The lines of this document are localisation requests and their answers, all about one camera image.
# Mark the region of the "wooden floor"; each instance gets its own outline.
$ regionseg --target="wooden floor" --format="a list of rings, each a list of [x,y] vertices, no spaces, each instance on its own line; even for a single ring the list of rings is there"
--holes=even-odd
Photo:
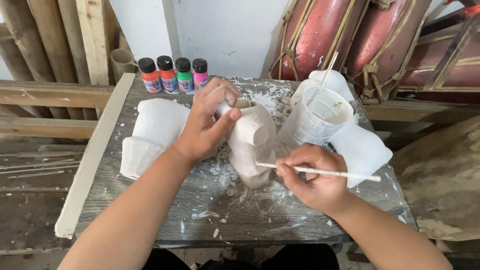
[[[84,149],[0,143],[0,255],[71,246],[69,239],[55,237],[54,226]]]

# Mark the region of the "paintbrush handle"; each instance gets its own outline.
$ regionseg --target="paintbrush handle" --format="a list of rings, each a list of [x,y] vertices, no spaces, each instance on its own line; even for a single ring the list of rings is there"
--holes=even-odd
[[[262,166],[262,167],[268,167],[268,168],[275,168],[275,164],[270,164],[270,163],[260,163],[260,162],[255,162],[257,166]],[[355,173],[349,173],[349,172],[335,172],[335,171],[327,171],[327,170],[319,170],[319,169],[312,169],[312,168],[304,168],[304,167],[298,167],[298,166],[293,166],[292,167],[294,170],[298,172],[311,172],[311,173],[320,173],[320,174],[329,174],[329,175],[336,175],[336,176],[342,176],[342,177],[350,177],[350,178],[358,178],[358,179],[367,179],[370,181],[375,181],[375,182],[380,182],[382,179],[378,175],[360,175],[360,174],[355,174]]]

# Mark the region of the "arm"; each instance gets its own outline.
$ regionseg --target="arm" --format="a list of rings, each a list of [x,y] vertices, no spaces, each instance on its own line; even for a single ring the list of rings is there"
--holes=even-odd
[[[277,161],[285,185],[306,205],[342,226],[381,270],[450,270],[452,266],[425,237],[347,190],[345,177],[307,174],[303,182],[291,166],[347,171],[343,157],[321,146],[304,144]]]
[[[197,93],[180,137],[86,228],[58,269],[141,269],[183,180],[241,116],[231,109],[213,123],[217,104],[233,107],[237,97],[218,78]]]

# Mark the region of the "gray wood-grain tabletop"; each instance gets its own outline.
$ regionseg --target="gray wood-grain tabletop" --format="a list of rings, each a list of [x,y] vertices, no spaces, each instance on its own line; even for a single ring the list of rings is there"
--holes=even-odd
[[[290,97],[300,83],[236,77],[227,79],[245,98],[264,105],[272,113],[279,131],[291,111]],[[120,174],[122,141],[132,135],[138,103],[150,98],[174,100],[190,108],[193,95],[179,91],[151,94],[146,91],[141,77],[136,77],[96,171],[75,228],[76,236],[133,182]],[[357,110],[360,126],[373,131],[363,107],[359,105]],[[286,155],[279,144],[275,149],[277,157]],[[275,173],[270,174],[271,181],[267,186],[258,189],[246,187],[229,164],[228,151],[229,147],[224,143],[218,148],[216,157],[199,162],[191,171],[163,223],[156,245],[180,247],[351,241],[334,220],[304,205],[289,192]],[[392,167],[383,166],[375,174],[382,177],[380,183],[365,181],[350,191],[416,229]]]

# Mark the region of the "water colour label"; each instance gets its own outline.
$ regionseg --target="water colour label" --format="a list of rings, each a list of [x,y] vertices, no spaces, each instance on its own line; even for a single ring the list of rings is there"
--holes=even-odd
[[[195,90],[196,91],[202,90],[205,87],[205,85],[207,85],[207,83],[208,83],[208,80],[196,81],[195,82]]]
[[[179,87],[179,83],[177,81],[177,77],[173,77],[171,79],[162,78],[163,89],[166,91],[175,91]]]
[[[179,88],[183,92],[193,91],[193,80],[180,80],[179,79]]]
[[[147,88],[147,91],[150,92],[150,93],[158,93],[160,91],[162,91],[162,81],[160,79],[160,77],[155,80],[155,81],[145,81],[144,80],[144,83],[145,83],[145,87]]]

